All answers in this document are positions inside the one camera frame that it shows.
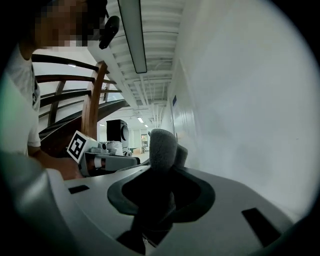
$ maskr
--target wooden railing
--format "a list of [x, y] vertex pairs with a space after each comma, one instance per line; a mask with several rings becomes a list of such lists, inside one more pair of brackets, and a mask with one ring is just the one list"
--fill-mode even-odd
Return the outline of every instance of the wooden railing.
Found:
[[[120, 90], [109, 90], [110, 84], [116, 85], [116, 82], [105, 79], [105, 74], [109, 74], [107, 65], [102, 61], [96, 66], [86, 64], [80, 61], [49, 56], [49, 55], [32, 55], [33, 62], [56, 63], [62, 65], [74, 65], [77, 67], [93, 70], [92, 76], [81, 75], [65, 75], [65, 74], [49, 74], [37, 75], [35, 78], [39, 84], [47, 82], [59, 81], [56, 91], [41, 96], [40, 107], [51, 105], [50, 111], [39, 115], [42, 118], [46, 115], [48, 117], [48, 127], [46, 132], [42, 134], [41, 148], [52, 156], [59, 155], [59, 151], [66, 146], [71, 140], [73, 133], [80, 130], [83, 134], [97, 139], [97, 122], [112, 112], [127, 106], [125, 100], [116, 100], [106, 102], [99, 105], [101, 94], [105, 100], [108, 98], [108, 93], [121, 93]], [[64, 90], [67, 81], [85, 81], [89, 82], [87, 89], [68, 89]], [[102, 90], [103, 83], [106, 83], [106, 89]], [[83, 97], [83, 100], [59, 106], [60, 101]], [[72, 114], [64, 118], [65, 121], [56, 122], [57, 111], [62, 108], [69, 107], [74, 104], [83, 102], [82, 112], [79, 114]]]

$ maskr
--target floor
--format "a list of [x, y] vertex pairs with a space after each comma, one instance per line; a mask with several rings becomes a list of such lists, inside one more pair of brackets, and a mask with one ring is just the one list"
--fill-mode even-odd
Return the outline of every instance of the floor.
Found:
[[149, 152], [145, 152], [144, 154], [133, 154], [133, 157], [139, 158], [140, 159], [140, 163], [146, 161], [147, 159], [149, 159]]

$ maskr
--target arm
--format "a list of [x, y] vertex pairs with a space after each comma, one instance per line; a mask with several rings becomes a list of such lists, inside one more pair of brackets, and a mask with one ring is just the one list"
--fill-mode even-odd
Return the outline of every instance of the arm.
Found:
[[78, 164], [72, 158], [55, 158], [43, 152], [40, 147], [28, 146], [28, 155], [37, 159], [43, 168], [58, 170], [64, 180], [83, 178], [79, 172]]

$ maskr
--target gray foam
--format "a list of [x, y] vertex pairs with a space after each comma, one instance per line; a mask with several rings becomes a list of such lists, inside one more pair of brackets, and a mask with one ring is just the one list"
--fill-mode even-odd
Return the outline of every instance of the gray foam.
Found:
[[175, 162], [178, 143], [169, 131], [153, 129], [150, 133], [150, 165], [154, 171], [168, 171]]
[[185, 167], [187, 157], [188, 157], [188, 149], [178, 144], [176, 148], [174, 165], [177, 167]]

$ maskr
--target ceiling light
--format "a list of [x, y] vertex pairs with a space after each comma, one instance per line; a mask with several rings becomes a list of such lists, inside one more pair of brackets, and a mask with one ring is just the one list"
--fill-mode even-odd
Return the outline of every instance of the ceiling light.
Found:
[[146, 53], [142, 31], [140, 0], [118, 0], [124, 33], [135, 72], [146, 73]]

